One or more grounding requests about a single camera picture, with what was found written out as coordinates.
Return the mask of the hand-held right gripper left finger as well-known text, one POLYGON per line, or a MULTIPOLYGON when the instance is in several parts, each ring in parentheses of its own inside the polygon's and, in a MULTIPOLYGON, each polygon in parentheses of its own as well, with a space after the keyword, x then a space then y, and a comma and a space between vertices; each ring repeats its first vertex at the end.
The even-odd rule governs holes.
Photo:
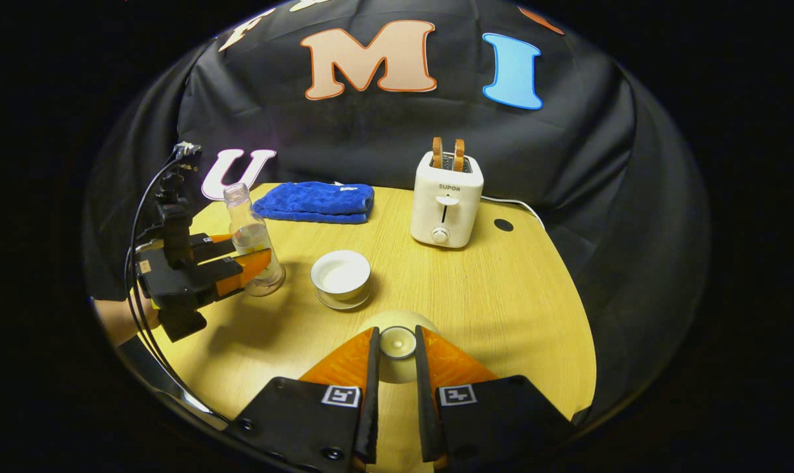
POLYGON ((298 379, 277 376, 231 437, 294 472, 362 471, 377 460, 379 329, 344 342, 298 379))

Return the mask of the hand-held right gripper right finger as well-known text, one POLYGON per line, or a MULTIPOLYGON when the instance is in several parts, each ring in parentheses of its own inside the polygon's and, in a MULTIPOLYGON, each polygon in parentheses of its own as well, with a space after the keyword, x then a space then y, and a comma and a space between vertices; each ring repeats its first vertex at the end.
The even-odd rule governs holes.
POLYGON ((500 377, 416 326, 422 460, 436 472, 536 472, 574 432, 524 375, 500 377))

